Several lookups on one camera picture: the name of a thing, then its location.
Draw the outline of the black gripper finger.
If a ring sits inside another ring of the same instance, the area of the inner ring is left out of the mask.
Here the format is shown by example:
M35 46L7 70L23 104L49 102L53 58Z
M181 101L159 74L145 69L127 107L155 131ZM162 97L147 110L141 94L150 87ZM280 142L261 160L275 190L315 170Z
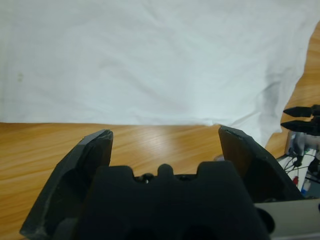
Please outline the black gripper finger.
M29 240L70 240L96 170L111 161L113 132L85 136L56 165L25 219Z

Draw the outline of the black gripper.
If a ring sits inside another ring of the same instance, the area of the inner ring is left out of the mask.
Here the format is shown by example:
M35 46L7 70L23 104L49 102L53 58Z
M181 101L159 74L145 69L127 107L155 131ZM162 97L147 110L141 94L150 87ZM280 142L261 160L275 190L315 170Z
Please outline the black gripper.
M312 117L280 125L293 132L320 135L320 106L296 106L285 109L292 117ZM218 130L223 157L230 161L255 203L303 200L304 197L278 161L242 130L221 126Z

